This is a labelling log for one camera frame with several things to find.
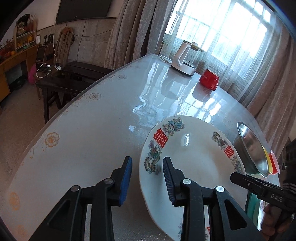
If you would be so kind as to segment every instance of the yellow bowl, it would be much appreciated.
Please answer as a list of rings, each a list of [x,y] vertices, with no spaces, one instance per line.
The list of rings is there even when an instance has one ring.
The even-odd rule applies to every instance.
[[[273,167],[272,167],[272,162],[271,162],[271,159],[267,153],[267,150],[263,147],[263,150],[265,152],[265,156],[266,156],[266,159],[267,159],[267,162],[268,162],[268,172],[269,174],[272,174],[273,172]]]

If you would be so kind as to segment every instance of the television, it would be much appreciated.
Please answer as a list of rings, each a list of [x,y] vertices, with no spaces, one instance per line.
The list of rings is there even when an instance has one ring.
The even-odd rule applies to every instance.
[[[111,0],[61,0],[56,24],[79,19],[105,18]]]

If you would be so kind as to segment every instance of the window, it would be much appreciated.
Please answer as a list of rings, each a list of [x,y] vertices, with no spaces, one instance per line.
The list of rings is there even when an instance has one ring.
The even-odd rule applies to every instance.
[[[261,1],[178,0],[160,54],[173,58],[183,40],[195,42],[205,51],[199,74],[209,67],[223,78],[219,85],[226,91],[234,85],[244,89],[262,63],[275,22]]]

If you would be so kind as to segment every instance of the shelf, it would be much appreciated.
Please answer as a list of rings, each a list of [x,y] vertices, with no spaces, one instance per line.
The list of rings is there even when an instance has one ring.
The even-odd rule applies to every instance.
[[[33,41],[29,42],[29,43],[26,43],[26,44],[24,44],[24,45],[22,45],[22,46],[17,47],[16,50],[18,50],[18,49],[20,49],[20,48],[22,48],[22,47],[25,47],[25,46],[27,46],[27,45],[33,43],[33,42],[35,42],[35,40],[33,40]]]
[[[25,33],[25,34],[22,34],[22,35],[16,37],[16,39],[19,39],[19,38],[21,38],[21,37],[24,37],[24,36],[26,36],[26,35],[28,35],[28,34],[32,34],[32,33],[34,33],[35,31],[36,31],[36,30],[33,30],[33,31],[27,32],[27,33]]]

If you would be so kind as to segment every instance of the wall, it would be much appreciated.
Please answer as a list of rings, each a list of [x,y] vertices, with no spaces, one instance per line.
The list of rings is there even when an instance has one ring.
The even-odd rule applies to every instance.
[[[65,27],[71,27],[75,41],[70,48],[69,62],[79,61],[103,67],[107,44],[115,20],[114,18],[97,18],[57,24],[40,30],[40,41],[43,44],[44,36],[54,33],[56,44],[60,31]]]
[[[34,0],[13,22],[0,43],[5,44],[6,39],[13,37],[13,29],[17,19],[24,14],[35,14],[35,18],[38,20],[37,29],[43,29],[48,26],[54,25],[57,11],[59,9],[60,0]],[[116,18],[120,12],[123,0],[112,0],[111,6],[107,17]]]

